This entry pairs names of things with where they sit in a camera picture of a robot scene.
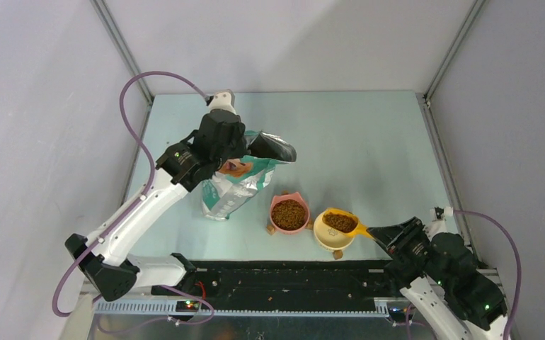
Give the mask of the orange plastic food scoop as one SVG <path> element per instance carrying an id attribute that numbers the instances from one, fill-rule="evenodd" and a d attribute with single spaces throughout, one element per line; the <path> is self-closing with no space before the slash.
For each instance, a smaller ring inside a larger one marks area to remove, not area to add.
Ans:
<path id="1" fill-rule="evenodd" d="M 373 239 L 360 219 L 346 210 L 328 208 L 322 214 L 322 222 L 347 237 L 362 236 Z"/>

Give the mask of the green dog food bag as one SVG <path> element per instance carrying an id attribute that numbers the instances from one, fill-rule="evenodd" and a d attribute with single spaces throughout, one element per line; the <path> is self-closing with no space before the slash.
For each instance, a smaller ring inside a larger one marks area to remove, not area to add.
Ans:
<path id="1" fill-rule="evenodd" d="M 277 135 L 246 131 L 248 154 L 224 163 L 214 176 L 202 182 L 201 206 L 205 217 L 225 221 L 272 181 L 279 165 L 297 160 L 296 149 Z"/>

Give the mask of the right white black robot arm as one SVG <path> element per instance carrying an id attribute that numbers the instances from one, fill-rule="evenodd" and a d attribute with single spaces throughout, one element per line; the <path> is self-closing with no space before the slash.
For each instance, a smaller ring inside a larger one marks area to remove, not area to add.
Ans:
<path id="1" fill-rule="evenodd" d="M 367 233 L 391 258 L 386 291 L 408 299 L 438 339 L 510 338 L 501 289 L 479 272 L 464 239 L 443 219 L 424 225 L 413 217 Z"/>

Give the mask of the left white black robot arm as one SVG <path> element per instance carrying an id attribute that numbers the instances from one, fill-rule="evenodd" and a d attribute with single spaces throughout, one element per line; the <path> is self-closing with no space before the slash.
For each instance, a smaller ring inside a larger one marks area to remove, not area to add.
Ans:
<path id="1" fill-rule="evenodd" d="M 165 150 L 148 181 L 102 227 L 86 237 L 68 237 L 64 245 L 75 267 L 105 301 L 118 300 L 141 287 L 167 285 L 179 295 L 195 289 L 196 276 L 184 256 L 133 256 L 130 251 L 172 205 L 212 178 L 225 161 L 246 154 L 244 133 L 238 115 L 211 110 L 197 130 Z"/>

